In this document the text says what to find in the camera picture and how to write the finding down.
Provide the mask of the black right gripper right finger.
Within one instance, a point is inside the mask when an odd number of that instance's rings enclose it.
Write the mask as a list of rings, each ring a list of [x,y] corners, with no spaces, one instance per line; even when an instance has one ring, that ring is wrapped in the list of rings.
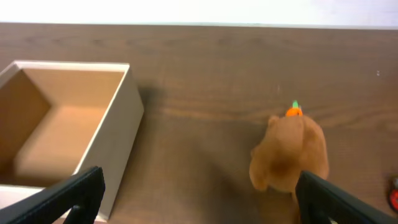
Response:
[[[309,171],[301,172],[295,193],[302,224],[397,223],[397,218],[375,209]]]

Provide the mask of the brown plush bear toy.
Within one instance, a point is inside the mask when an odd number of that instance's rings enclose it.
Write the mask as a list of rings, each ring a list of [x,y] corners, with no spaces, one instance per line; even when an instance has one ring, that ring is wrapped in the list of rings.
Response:
[[[263,139],[251,151],[249,178],[258,191],[271,187],[289,193],[295,204],[294,222],[301,223],[295,188],[303,171],[326,180],[330,165],[321,126],[294,100],[284,116],[269,117]]]

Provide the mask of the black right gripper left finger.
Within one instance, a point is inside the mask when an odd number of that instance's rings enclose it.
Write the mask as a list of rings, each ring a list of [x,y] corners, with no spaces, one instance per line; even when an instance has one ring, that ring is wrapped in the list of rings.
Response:
[[[105,191],[103,170],[94,166],[1,209],[1,223],[49,224],[65,212],[65,223],[92,224]]]

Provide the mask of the red toy fire truck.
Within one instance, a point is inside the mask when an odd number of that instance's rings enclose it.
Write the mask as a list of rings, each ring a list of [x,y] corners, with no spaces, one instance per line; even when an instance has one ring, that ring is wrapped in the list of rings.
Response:
[[[397,204],[397,176],[391,177],[389,180],[389,188],[387,193],[387,201],[394,212],[398,212]]]

